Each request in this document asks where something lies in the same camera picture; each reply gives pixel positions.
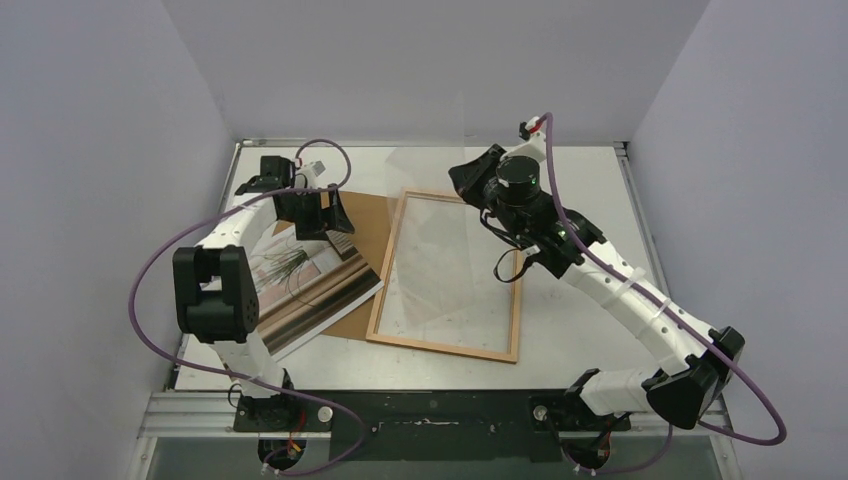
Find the printed plant photo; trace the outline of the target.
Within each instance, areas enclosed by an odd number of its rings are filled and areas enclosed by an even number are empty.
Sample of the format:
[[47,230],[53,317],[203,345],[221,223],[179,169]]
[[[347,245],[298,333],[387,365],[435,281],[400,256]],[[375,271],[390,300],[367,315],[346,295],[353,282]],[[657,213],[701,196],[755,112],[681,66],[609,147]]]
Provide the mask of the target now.
[[299,240],[295,228],[268,228],[249,256],[259,300],[257,330],[280,360],[371,299],[383,281],[349,236]]

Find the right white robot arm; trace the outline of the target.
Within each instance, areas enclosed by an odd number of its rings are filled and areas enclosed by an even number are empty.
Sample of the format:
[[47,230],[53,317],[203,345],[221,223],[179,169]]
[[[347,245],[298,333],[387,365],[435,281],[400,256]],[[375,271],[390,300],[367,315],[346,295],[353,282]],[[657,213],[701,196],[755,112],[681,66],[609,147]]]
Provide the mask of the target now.
[[716,356],[734,360],[745,345],[735,329],[716,329],[680,310],[635,268],[626,264],[602,231],[576,210],[559,217],[540,184],[540,164],[509,156],[499,145],[449,168],[453,189],[481,215],[489,230],[521,250],[524,269],[543,266],[582,291],[615,318],[656,361],[654,367],[586,371],[567,391],[565,414],[588,429],[617,413],[654,413],[691,430],[732,377]]

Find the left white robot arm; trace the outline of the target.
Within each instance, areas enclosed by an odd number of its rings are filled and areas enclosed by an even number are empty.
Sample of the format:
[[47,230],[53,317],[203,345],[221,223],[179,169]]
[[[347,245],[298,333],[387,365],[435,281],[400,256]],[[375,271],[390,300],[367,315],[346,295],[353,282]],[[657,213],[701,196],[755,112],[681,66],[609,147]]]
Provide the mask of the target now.
[[291,393],[288,372],[257,330],[260,302],[249,255],[278,221],[292,223],[303,240],[353,232],[336,184],[319,182],[324,171],[320,161],[262,157],[258,173],[236,189],[226,216],[195,246],[173,254],[178,325],[208,345],[239,385],[236,431],[289,430],[305,416],[302,400]]

